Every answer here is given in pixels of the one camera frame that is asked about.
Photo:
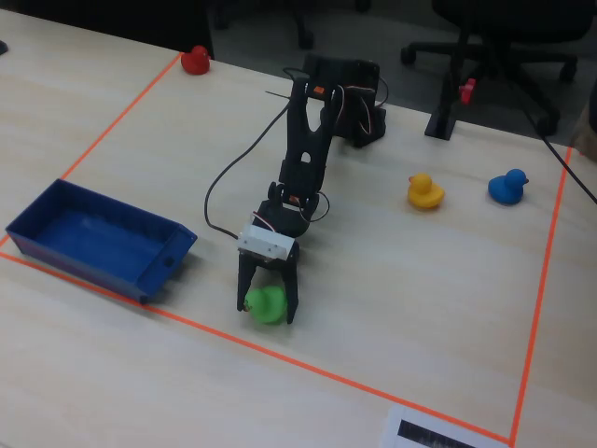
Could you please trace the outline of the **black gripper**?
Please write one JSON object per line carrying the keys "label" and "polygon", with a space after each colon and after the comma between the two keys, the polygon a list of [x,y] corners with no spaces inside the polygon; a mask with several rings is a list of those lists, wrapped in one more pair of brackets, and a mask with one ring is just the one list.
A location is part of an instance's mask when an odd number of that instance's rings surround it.
{"label": "black gripper", "polygon": [[237,310],[244,300],[257,267],[281,273],[287,299],[286,322],[290,325],[299,306],[298,238],[309,228],[298,209],[267,200],[244,224],[238,235]]}

